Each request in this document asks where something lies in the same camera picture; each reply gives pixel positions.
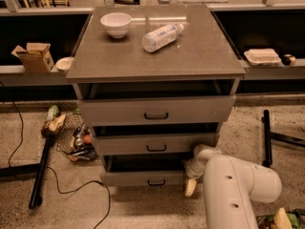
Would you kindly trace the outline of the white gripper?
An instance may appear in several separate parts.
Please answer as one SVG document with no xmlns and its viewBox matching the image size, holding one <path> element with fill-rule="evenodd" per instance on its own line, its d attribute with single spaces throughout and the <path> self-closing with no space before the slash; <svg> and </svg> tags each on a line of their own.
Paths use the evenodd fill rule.
<svg viewBox="0 0 305 229">
<path fill-rule="evenodd" d="M 189 160 L 183 160 L 183 165 L 186 176 L 189 177 L 185 182 L 185 196 L 191 197 L 197 184 L 196 179 L 203 175 L 206 162 L 193 157 Z"/>
</svg>

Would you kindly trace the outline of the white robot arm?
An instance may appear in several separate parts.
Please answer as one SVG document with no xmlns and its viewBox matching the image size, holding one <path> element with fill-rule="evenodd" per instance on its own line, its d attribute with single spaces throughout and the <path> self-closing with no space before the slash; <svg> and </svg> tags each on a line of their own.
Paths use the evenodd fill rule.
<svg viewBox="0 0 305 229">
<path fill-rule="evenodd" d="M 270 168 L 200 144 L 184 162 L 185 195 L 203 180 L 207 229 L 258 229 L 252 203 L 276 201 L 282 191 L 279 175 Z"/>
</svg>

